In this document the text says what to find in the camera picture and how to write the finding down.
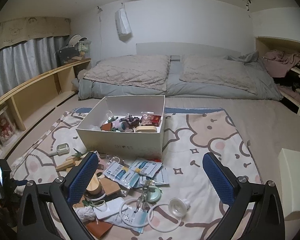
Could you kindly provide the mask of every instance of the headboard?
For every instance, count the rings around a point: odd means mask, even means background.
[[[201,54],[206,57],[240,56],[240,52],[204,44],[186,42],[146,42],[136,44],[137,55],[187,55]]]

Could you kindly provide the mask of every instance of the white box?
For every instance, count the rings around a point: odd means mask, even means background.
[[[282,209],[285,220],[300,218],[300,152],[282,149],[279,154]]]
[[[88,150],[127,157],[161,158],[164,132],[164,95],[104,97],[76,128]],[[101,126],[110,110],[114,116],[141,116],[141,112],[154,112],[161,116],[157,133],[127,133],[89,130],[91,125]]]

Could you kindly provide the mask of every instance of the blue gripper pad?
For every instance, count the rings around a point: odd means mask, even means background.
[[[222,203],[231,206],[234,188],[209,154],[203,156],[202,166]]]
[[[93,177],[93,174],[98,168],[98,164],[98,156],[96,154],[92,154],[70,184],[67,201],[71,206],[80,202],[83,193]]]

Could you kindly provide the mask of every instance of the gray curtain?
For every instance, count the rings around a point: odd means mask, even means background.
[[[59,66],[64,37],[33,39],[0,50],[0,97],[23,82]]]

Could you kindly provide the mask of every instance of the red cigarette box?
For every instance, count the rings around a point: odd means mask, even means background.
[[[160,124],[160,120],[161,120],[161,116],[160,115],[152,115],[152,119],[151,119],[151,122],[152,122],[152,125],[153,126],[159,126]]]

